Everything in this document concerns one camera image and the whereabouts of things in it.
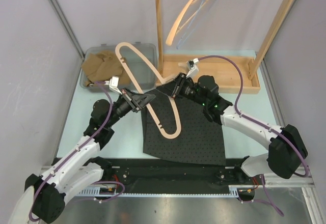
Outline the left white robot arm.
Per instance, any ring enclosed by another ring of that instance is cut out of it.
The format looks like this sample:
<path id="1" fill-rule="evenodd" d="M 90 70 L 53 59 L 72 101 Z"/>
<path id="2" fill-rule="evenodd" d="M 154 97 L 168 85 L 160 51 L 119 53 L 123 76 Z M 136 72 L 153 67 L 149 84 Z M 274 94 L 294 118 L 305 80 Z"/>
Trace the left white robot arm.
<path id="1" fill-rule="evenodd" d="M 29 220 L 52 223 L 86 187 L 99 181 L 109 182 L 112 165 L 97 154 L 113 137 L 112 126 L 127 113 L 141 111 L 154 99 L 153 94 L 122 89 L 115 102 L 111 98 L 97 100 L 89 125 L 74 148 L 41 175 L 32 174 L 26 179 L 25 188 L 34 189 Z"/>

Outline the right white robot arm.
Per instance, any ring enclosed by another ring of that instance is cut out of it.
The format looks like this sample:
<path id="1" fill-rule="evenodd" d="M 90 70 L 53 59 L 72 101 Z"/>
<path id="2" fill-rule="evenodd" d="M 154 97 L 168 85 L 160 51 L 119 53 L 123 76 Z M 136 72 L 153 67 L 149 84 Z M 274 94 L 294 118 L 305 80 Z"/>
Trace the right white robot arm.
<path id="1" fill-rule="evenodd" d="M 210 122 L 233 128 L 267 149 L 267 153 L 244 158 L 235 171 L 235 179 L 247 184 L 256 175 L 274 173 L 283 179 L 296 174 L 308 152 L 298 129 L 292 125 L 268 125 L 240 112 L 234 104 L 219 95 L 219 86 L 212 76 L 200 76 L 193 82 L 184 73 L 157 90 L 170 98 L 186 98 L 203 106 Z"/>

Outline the dark grey dotted skirt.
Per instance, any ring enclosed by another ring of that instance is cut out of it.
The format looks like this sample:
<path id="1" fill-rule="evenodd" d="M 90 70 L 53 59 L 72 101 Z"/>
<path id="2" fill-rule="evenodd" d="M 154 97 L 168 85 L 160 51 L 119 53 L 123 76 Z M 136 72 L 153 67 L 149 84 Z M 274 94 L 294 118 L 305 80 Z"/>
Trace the dark grey dotted skirt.
<path id="1" fill-rule="evenodd" d="M 226 165 L 221 125 L 209 122 L 202 106 L 191 100 L 176 99 L 181 133 L 174 139 L 162 136 L 152 116 L 143 109 L 143 152 L 150 156 L 180 163 Z"/>

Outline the light wooden hanger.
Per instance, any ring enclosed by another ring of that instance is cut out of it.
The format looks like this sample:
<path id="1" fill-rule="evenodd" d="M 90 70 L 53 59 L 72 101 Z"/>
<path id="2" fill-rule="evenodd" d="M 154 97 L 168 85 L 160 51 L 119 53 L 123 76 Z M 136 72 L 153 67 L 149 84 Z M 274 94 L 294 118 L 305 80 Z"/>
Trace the light wooden hanger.
<path id="1" fill-rule="evenodd" d="M 170 80 L 170 78 L 162 77 L 158 71 L 156 47 L 153 44 L 121 42 L 116 45 L 115 54 L 130 78 L 132 85 L 139 93 L 153 88 L 156 82 L 165 84 Z M 146 108 L 161 135 L 167 139 L 175 139 L 181 133 L 181 121 L 175 100 L 168 98 L 168 101 L 171 105 L 176 125 L 175 132 L 173 133 L 166 132 L 150 104 L 146 105 Z"/>

